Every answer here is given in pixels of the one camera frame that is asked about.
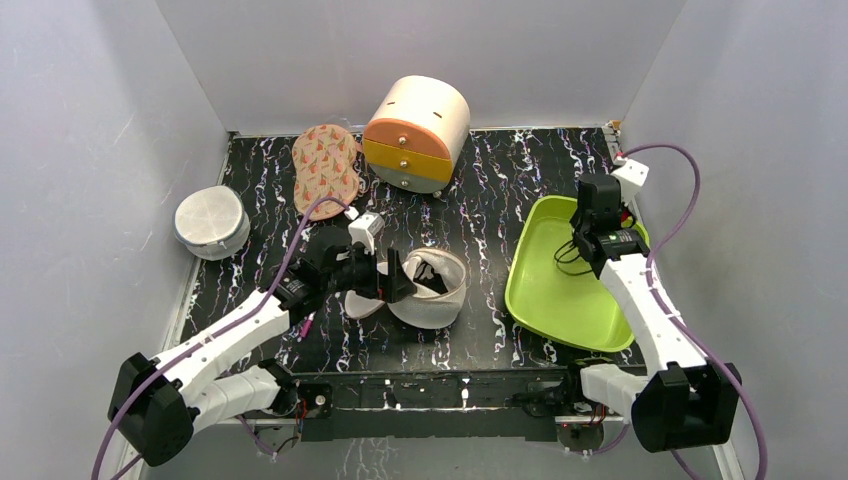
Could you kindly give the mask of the black bra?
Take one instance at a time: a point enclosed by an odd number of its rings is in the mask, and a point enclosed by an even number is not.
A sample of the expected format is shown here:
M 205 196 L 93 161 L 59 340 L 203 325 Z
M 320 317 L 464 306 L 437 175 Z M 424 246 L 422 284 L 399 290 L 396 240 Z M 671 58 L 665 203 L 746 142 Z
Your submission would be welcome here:
M 421 297 L 438 297 L 448 293 L 443 276 L 438 273 L 434 266 L 422 260 L 415 269 L 413 282 L 418 288 Z

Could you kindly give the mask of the white mesh laundry bag beige zipper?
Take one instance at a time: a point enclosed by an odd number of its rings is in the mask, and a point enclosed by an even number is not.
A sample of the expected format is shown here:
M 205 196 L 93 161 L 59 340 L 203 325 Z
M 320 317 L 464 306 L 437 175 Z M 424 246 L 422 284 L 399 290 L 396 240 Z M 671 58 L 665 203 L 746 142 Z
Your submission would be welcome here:
M 399 302 L 389 303 L 391 313 L 419 329 L 435 330 L 452 325 L 466 298 L 466 264 L 449 251 L 425 247 L 407 255 L 403 270 L 416 291 Z

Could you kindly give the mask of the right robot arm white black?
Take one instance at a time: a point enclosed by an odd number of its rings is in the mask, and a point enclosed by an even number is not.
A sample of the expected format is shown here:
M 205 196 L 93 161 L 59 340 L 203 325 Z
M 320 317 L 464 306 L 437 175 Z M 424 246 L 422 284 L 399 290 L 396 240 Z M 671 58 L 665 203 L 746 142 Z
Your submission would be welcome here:
M 709 359 L 673 324 L 671 306 L 657 302 L 664 290 L 647 265 L 649 247 L 638 231 L 623 227 L 622 211 L 618 179 L 580 177 L 572 239 L 624 314 L 646 372 L 637 376 L 612 364 L 584 367 L 564 385 L 564 403 L 577 414 L 599 404 L 611 408 L 651 453 L 723 444 L 739 400 L 737 372 Z

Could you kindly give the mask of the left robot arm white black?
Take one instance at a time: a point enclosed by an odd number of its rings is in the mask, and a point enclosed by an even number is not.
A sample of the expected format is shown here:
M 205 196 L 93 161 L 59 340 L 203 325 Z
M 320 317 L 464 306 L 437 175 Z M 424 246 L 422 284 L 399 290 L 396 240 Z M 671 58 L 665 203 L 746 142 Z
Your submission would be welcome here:
M 228 369 L 267 340 L 289 331 L 339 292 L 386 304 L 412 296 L 416 286 L 397 250 L 379 266 L 371 247 L 341 235 L 290 258 L 266 287 L 223 318 L 152 358 L 123 362 L 107 417 L 149 466 L 176 457 L 201 430 L 252 411 L 291 416 L 304 406 L 292 373 L 273 359 L 235 375 Z

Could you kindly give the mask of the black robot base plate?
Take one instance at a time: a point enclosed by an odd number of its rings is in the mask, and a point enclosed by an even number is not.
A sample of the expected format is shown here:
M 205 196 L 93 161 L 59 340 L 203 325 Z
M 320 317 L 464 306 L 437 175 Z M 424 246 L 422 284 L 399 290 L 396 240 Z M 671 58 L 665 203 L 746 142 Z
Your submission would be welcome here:
M 586 423 L 564 368 L 306 376 L 303 439 L 518 437 Z

